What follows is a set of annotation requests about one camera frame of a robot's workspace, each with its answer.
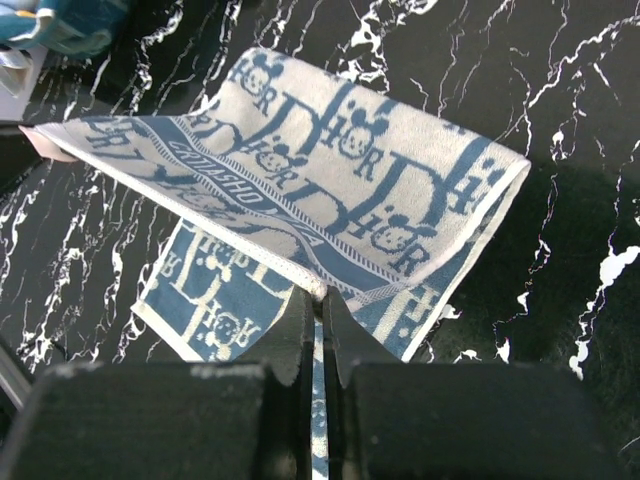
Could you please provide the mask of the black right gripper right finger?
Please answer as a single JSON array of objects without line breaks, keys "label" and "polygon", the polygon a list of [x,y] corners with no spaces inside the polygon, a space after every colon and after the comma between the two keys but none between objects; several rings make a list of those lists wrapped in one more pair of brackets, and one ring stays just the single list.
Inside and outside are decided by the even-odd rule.
[{"label": "black right gripper right finger", "polygon": [[616,479],[579,380],[544,364],[405,363],[322,303],[333,479]]}]

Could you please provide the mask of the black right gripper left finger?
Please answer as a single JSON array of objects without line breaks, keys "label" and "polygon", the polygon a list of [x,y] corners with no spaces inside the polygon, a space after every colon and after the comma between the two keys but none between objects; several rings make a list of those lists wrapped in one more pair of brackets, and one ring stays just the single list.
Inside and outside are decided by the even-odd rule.
[{"label": "black right gripper left finger", "polygon": [[294,289],[231,362],[67,363],[37,381],[5,479],[308,479],[314,315]]}]

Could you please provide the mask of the navy cream patterned towel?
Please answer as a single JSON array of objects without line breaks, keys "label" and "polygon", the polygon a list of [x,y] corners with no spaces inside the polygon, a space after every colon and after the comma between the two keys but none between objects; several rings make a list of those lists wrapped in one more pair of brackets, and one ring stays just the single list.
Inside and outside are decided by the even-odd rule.
[{"label": "navy cream patterned towel", "polygon": [[176,213],[133,312],[185,360],[246,353],[295,288],[408,360],[531,165],[478,133],[254,47],[179,116],[24,131]]}]

